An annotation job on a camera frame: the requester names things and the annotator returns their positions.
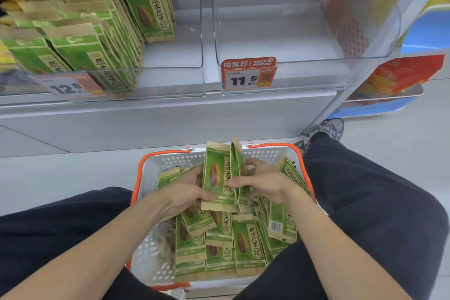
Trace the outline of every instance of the hand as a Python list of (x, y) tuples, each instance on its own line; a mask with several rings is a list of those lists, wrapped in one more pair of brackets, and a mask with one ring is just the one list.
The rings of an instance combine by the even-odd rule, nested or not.
[(253, 198), (261, 195), (276, 204), (284, 204), (286, 202), (286, 195), (289, 194), (290, 189), (301, 189), (291, 179), (265, 161), (250, 158), (246, 159), (245, 162), (247, 165), (255, 167), (255, 174), (247, 177), (231, 178), (228, 180), (230, 187), (253, 186), (256, 189), (251, 194)]
[(156, 194), (161, 197), (164, 204), (161, 217), (174, 217), (182, 213), (189, 206), (196, 203), (198, 199), (206, 201), (215, 201), (217, 195), (202, 189), (196, 185), (196, 180), (201, 176), (202, 167), (197, 166), (191, 171), (183, 173), (164, 188), (152, 192), (150, 195)]

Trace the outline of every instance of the sneaker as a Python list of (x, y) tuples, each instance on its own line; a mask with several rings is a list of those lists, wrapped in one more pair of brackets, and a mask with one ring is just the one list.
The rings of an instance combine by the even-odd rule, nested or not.
[(299, 141), (295, 144), (302, 153), (305, 153), (308, 150), (308, 147), (311, 145), (311, 138), (316, 133), (325, 133), (330, 138), (340, 141), (342, 138), (342, 134), (344, 133), (344, 120), (342, 119), (330, 119), (323, 121), (320, 125), (315, 126), (311, 133), (308, 134), (306, 139), (303, 141)]

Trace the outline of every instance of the floor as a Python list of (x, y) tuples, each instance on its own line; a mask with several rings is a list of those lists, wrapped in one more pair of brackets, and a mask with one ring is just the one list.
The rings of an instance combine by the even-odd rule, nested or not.
[[(401, 111), (346, 119), (342, 143), (428, 190), (450, 213), (450, 70), (438, 73), (435, 78), (425, 84), (422, 97)], [(284, 141), (294, 143), (296, 138)], [(132, 189), (140, 158), (163, 149), (167, 147), (1, 158), (0, 215), (92, 189), (108, 186)], [(233, 293), (232, 289), (222, 294)], [(447, 300), (448, 294), (450, 241), (431, 300)], [(211, 295), (204, 292), (191, 291), (188, 296), (212, 299), (207, 298)], [(231, 297), (215, 299), (228, 300)]]

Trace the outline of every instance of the price tag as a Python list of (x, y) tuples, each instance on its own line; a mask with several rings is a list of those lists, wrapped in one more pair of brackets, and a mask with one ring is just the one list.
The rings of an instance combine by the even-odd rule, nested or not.
[(87, 73), (37, 75), (32, 78), (60, 98), (90, 98), (106, 95), (106, 92)]
[(277, 71), (275, 65), (275, 57), (224, 60), (222, 87), (225, 90), (270, 87)]

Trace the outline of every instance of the dark pants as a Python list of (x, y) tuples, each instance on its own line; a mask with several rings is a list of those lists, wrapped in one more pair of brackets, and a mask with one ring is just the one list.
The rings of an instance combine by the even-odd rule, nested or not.
[[(317, 200), (334, 223), (414, 300), (428, 299), (449, 231), (441, 204), (329, 138), (315, 140), (304, 161)], [(0, 296), (104, 226), (129, 206), (130, 199), (131, 191), (111, 187), (0, 217)], [(123, 269), (104, 299), (172, 297), (151, 290)], [(306, 247), (297, 242), (235, 299), (327, 297)]]

